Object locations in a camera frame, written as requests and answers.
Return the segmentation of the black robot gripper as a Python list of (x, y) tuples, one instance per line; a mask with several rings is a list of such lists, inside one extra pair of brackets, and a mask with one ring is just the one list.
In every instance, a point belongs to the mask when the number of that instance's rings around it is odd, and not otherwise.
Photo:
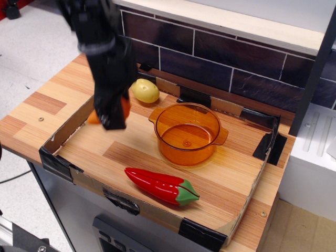
[(95, 44), (79, 43), (87, 57), (94, 79), (94, 108), (106, 130), (126, 128), (121, 98), (129, 99), (129, 88), (137, 78), (138, 67), (132, 40), (115, 36)]

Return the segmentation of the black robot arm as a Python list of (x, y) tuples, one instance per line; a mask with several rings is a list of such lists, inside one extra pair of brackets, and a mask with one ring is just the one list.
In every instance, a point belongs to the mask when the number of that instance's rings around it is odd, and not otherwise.
[(86, 55), (94, 79), (93, 104), (106, 130), (126, 128), (129, 88), (138, 67), (132, 41), (119, 33), (113, 1), (58, 1), (58, 7)]

